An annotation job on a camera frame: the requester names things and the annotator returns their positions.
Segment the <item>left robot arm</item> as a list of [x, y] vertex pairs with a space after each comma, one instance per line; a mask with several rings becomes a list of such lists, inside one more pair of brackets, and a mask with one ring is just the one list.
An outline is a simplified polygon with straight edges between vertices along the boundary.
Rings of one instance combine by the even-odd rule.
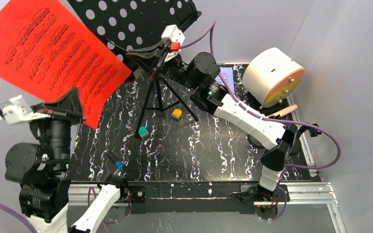
[[5, 178], [20, 185], [21, 211], [36, 232], [94, 233], [110, 208], [129, 196], [127, 179], [109, 175], [86, 212], [67, 225], [71, 127], [85, 119], [78, 88], [33, 106], [22, 96], [14, 97], [1, 115], [9, 125], [28, 123], [37, 140], [15, 144], [5, 157]]

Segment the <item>tall black mic stand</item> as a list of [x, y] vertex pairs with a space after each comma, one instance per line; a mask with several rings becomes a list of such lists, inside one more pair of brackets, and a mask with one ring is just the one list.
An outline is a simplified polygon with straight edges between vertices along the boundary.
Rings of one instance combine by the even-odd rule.
[[275, 147], [275, 143], [272, 142], [269, 138], [266, 138], [264, 136], [254, 137], [251, 134], [248, 134], [247, 139], [251, 145], [259, 147], [259, 148], [270, 150], [273, 147]]

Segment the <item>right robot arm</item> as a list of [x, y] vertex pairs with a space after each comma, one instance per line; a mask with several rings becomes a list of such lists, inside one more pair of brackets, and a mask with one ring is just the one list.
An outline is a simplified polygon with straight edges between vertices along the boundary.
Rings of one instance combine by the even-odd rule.
[[173, 53], [168, 46], [157, 45], [131, 50], [126, 57], [153, 79], [171, 79], [192, 90], [190, 99], [200, 110], [232, 123], [261, 144], [265, 153], [261, 157], [262, 172], [257, 188], [236, 196], [242, 201], [273, 199], [297, 128], [265, 118], [235, 100], [232, 92], [216, 81], [220, 67], [212, 54], [200, 52], [189, 63], [185, 63], [181, 55], [167, 61], [167, 56]]

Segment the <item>pink-headed microphone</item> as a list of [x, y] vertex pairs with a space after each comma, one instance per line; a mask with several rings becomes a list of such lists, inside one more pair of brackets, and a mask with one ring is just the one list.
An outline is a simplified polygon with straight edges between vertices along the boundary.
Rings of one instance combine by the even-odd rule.
[[290, 105], [282, 110], [279, 110], [271, 115], [268, 116], [268, 118], [273, 118], [273, 117], [284, 117], [292, 112], [294, 112], [295, 110], [298, 109], [298, 105], [297, 104], [294, 104], [294, 105]]

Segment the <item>red sheet music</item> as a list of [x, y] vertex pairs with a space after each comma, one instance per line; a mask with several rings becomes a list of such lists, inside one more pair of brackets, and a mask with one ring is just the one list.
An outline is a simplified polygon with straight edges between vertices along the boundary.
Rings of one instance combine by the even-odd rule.
[[91, 128], [130, 74], [58, 0], [11, 0], [0, 11], [0, 78], [45, 102], [78, 88]]

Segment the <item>white sheet music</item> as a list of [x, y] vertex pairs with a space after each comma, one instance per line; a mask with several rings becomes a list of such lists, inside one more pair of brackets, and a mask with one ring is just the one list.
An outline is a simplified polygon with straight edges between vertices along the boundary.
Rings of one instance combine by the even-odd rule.
[[231, 92], [235, 93], [235, 85], [234, 85], [234, 72], [232, 67], [220, 67], [220, 73], [222, 74], [225, 83], [221, 80], [220, 76], [217, 76], [215, 80], [220, 84], [223, 84], [225, 87], [228, 86]]

